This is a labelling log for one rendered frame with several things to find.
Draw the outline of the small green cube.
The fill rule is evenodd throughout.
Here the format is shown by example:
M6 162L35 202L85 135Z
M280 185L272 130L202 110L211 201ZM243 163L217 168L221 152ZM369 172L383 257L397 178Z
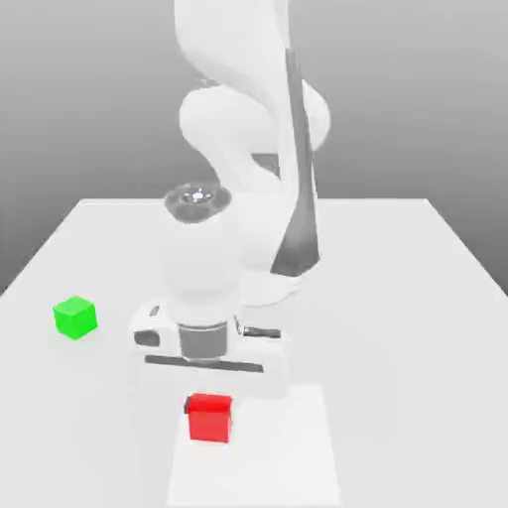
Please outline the small green cube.
M56 329L72 340L78 340L97 329L98 321L93 302L72 296L53 307Z

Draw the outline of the small red cube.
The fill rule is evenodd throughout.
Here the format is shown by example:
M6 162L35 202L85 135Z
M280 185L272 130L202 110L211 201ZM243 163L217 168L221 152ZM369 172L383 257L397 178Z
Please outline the small red cube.
M194 441L223 443L230 440L232 398L225 395L193 393L186 399L184 413Z

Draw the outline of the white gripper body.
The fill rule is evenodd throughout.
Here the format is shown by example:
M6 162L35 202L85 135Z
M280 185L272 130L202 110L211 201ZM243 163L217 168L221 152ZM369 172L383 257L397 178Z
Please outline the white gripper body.
M292 347L282 341L242 341L214 362L186 360L163 347L136 345L134 351L149 379L185 396L280 399L289 391Z

